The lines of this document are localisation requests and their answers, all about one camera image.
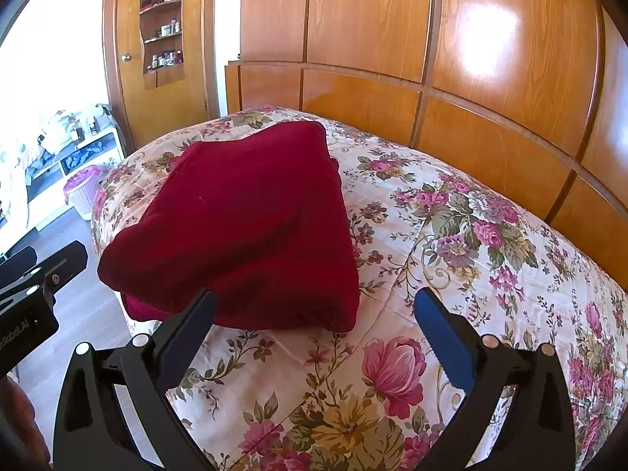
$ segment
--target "blue gripper pad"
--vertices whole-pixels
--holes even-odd
[[[451,324],[449,317],[452,316],[429,287],[416,293],[414,317],[419,327],[451,384],[468,395],[476,382],[475,358]]]

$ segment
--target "door frame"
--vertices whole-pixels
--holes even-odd
[[[205,109],[208,120],[220,116],[216,91],[216,68],[214,56],[214,1],[201,0],[201,52],[203,80],[205,81]],[[131,135],[129,119],[120,79],[119,52],[117,46],[117,0],[102,0],[102,53],[105,62],[105,78],[109,104],[126,141],[127,154],[135,152],[137,146]]]

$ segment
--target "red blanket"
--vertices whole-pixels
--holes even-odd
[[[98,275],[136,320],[163,320],[207,287],[225,327],[350,331],[358,275],[325,129],[285,122],[194,143]]]

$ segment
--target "silver screw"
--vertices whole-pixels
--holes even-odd
[[[497,336],[484,335],[482,337],[482,343],[485,347],[488,347],[489,349],[495,349],[495,347],[499,345],[499,340],[497,339]]]
[[[136,335],[133,337],[133,345],[135,347],[143,347],[148,343],[148,335],[142,333],[141,335]]]
[[[556,349],[554,349],[553,345],[550,345],[549,343],[544,343],[541,346],[541,352],[545,356],[554,356],[556,354]]]
[[[89,343],[87,343],[86,341],[78,344],[76,347],[76,353],[81,356],[83,356],[87,351],[89,351]]]

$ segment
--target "floral bedspread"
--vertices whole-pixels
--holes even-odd
[[[537,217],[425,153],[274,106],[177,130],[109,175],[93,210],[97,252],[141,217],[191,143],[285,120],[321,122],[340,162],[358,321],[347,334],[213,327],[168,392],[206,456],[223,471],[411,470],[464,397],[413,318],[416,290],[431,286],[480,334],[522,349],[555,345],[582,468],[627,404],[626,294]],[[133,334],[157,325],[128,323]],[[512,394],[504,390],[473,462],[489,453]]]

